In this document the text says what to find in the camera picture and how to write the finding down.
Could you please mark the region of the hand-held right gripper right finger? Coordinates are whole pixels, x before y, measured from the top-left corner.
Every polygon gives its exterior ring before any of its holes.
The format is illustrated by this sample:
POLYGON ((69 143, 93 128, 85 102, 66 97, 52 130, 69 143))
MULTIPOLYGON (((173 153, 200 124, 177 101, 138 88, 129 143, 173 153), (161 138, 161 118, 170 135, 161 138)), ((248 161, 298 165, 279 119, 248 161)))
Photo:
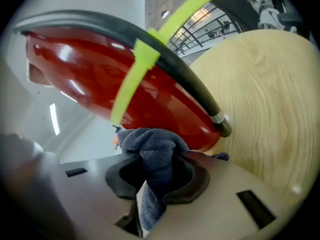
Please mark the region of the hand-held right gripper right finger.
POLYGON ((189 151, 210 180, 191 203, 168 205, 147 240, 269 240, 292 207, 279 193, 231 161, 189 151))

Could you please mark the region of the black metal railing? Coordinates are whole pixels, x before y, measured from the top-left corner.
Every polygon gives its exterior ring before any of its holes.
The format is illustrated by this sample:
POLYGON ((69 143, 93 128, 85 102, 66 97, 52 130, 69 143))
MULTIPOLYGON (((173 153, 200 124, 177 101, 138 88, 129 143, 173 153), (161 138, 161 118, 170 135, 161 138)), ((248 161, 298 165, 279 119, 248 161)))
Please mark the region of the black metal railing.
POLYGON ((181 26, 167 46, 180 58, 184 58, 205 51, 240 32, 235 21, 208 2, 181 26))

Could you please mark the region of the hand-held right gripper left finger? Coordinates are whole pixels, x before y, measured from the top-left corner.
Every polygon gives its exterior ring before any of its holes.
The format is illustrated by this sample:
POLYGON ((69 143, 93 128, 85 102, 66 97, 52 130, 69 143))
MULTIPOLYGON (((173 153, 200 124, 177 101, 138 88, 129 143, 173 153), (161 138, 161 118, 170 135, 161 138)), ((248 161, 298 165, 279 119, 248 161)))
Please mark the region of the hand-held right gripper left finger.
POLYGON ((76 240, 142 240, 136 195, 145 176, 138 154, 61 163, 59 168, 59 196, 76 240))

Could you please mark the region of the round yellow wooden table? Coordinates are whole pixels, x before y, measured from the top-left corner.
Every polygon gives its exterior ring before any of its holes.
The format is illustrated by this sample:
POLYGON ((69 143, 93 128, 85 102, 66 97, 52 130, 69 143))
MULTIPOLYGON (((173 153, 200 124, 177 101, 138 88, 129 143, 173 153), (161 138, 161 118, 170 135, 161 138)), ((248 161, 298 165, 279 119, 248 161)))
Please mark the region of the round yellow wooden table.
POLYGON ((291 32, 253 30, 190 67, 232 127, 208 153, 226 152, 280 195, 304 199, 320 172, 320 51, 291 32))

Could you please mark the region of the grey clothing pile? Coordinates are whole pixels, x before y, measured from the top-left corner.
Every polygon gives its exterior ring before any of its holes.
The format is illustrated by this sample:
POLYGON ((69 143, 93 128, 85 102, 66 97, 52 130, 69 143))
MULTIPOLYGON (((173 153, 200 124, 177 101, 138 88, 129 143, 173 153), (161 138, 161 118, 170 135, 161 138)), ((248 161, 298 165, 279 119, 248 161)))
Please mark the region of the grey clothing pile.
POLYGON ((283 30, 285 26, 280 23, 279 14, 280 12, 274 8, 262 10, 257 24, 258 29, 283 30))

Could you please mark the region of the red fire extinguisher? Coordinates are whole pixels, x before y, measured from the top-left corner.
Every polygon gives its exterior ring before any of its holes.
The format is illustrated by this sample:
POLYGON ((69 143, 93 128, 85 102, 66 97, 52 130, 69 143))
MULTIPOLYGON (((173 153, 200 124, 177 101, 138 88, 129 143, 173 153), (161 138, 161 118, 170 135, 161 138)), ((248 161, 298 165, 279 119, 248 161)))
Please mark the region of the red fire extinguisher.
POLYGON ((87 10, 56 10, 19 21, 30 81, 53 86, 125 129, 165 129, 207 151, 232 133, 212 94, 168 46, 210 0, 187 0, 159 29, 87 10))

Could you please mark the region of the dark blue cloth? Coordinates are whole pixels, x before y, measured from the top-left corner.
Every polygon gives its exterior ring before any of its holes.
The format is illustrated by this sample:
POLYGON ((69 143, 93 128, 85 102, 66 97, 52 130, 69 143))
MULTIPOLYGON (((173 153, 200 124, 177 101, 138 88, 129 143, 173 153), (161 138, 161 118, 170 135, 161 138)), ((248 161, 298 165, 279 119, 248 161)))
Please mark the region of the dark blue cloth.
POLYGON ((150 232, 168 205, 188 204, 208 187, 210 174, 193 159, 186 142, 176 133, 157 128, 127 129, 117 134, 120 149, 138 154, 146 185, 141 198, 140 222, 150 232))

